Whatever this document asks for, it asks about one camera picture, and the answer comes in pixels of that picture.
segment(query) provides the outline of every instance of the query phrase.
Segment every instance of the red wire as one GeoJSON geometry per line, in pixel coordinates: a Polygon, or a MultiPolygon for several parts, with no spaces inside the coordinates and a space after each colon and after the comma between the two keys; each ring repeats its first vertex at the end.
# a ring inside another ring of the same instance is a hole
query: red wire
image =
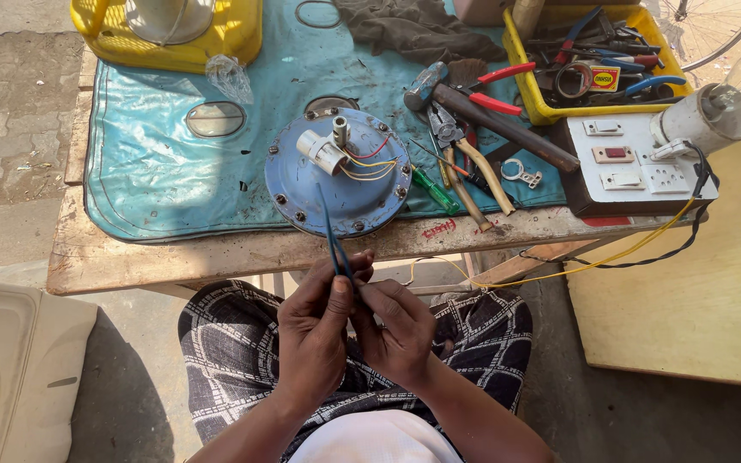
{"type": "Polygon", "coordinates": [[[355,154],[351,153],[351,151],[350,151],[349,149],[347,149],[346,147],[345,147],[345,151],[347,151],[347,154],[349,154],[349,155],[351,155],[351,156],[355,157],[356,159],[365,159],[365,158],[368,158],[368,157],[373,157],[373,156],[376,156],[376,153],[378,153],[378,152],[382,151],[382,147],[383,147],[383,146],[384,146],[384,145],[385,145],[385,144],[386,144],[386,143],[388,142],[388,138],[390,138],[390,137],[386,137],[386,138],[385,138],[385,141],[384,141],[384,142],[382,142],[382,144],[381,144],[381,145],[379,145],[379,147],[378,147],[378,148],[376,148],[376,151],[375,151],[375,152],[373,152],[373,153],[370,153],[370,154],[369,154],[369,155],[367,155],[367,156],[357,156],[357,155],[355,155],[355,154]]]}

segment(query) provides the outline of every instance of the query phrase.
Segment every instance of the bicycle wheel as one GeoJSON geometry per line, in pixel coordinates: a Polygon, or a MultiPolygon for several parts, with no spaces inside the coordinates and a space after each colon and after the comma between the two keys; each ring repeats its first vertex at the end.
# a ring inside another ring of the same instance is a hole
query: bicycle wheel
{"type": "Polygon", "coordinates": [[[741,0],[645,0],[683,71],[699,68],[741,39],[741,0]]]}

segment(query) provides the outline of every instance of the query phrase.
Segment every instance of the plastic bag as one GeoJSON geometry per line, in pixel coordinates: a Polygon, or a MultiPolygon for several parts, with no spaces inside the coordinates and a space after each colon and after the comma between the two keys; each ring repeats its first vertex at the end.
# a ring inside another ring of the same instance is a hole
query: plastic bag
{"type": "Polygon", "coordinates": [[[253,104],[250,79],[239,59],[218,54],[205,64],[205,76],[224,96],[241,105],[253,104]]]}

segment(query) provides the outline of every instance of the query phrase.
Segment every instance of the concrete floor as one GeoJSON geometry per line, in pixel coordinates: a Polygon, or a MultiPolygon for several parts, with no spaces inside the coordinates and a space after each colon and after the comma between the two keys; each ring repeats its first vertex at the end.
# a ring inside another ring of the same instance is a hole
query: concrete floor
{"type": "MultiPolygon", "coordinates": [[[[0,62],[0,281],[43,288],[81,39],[69,33],[67,0],[4,4],[0,55],[11,61],[0,62]],[[39,79],[46,84],[36,86],[39,79]],[[52,166],[16,170],[32,163],[33,151],[52,166]]],[[[693,78],[703,84],[721,73],[710,72],[693,78]]],[[[440,263],[417,272],[420,284],[460,279],[440,263]]],[[[409,277],[401,264],[379,276],[409,277]]],[[[290,293],[295,285],[287,275],[284,281],[290,293]]],[[[527,283],[520,293],[534,319],[520,414],[562,460],[741,461],[741,386],[587,367],[564,281],[527,283]]],[[[184,300],[141,290],[77,298],[100,310],[72,416],[69,461],[189,458],[201,444],[176,339],[184,300]]]]}

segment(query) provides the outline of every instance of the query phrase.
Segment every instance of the wooden table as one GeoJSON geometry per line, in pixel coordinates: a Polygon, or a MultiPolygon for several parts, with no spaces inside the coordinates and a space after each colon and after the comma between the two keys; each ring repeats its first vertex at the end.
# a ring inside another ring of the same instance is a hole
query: wooden table
{"type": "MultiPolygon", "coordinates": [[[[189,298],[202,282],[310,268],[314,260],[327,256],[324,238],[296,230],[232,233],[157,245],[131,244],[105,235],[90,221],[82,204],[95,70],[96,57],[86,49],[64,179],[70,188],[65,192],[56,225],[48,292],[65,295],[139,288],[189,298]]],[[[484,233],[469,216],[394,220],[371,235],[345,241],[344,247],[346,252],[372,248],[377,260],[519,247],[533,247],[530,255],[554,259],[653,230],[670,217],[631,217],[622,219],[625,224],[612,220],[608,223],[617,224],[589,226],[568,207],[556,206],[519,210],[510,216],[491,213],[488,219],[494,226],[484,233]]],[[[690,224],[690,219],[681,224],[690,224]]],[[[479,274],[476,281],[518,279],[541,264],[517,256],[479,274]]],[[[414,291],[431,294],[447,289],[414,291]]]]}

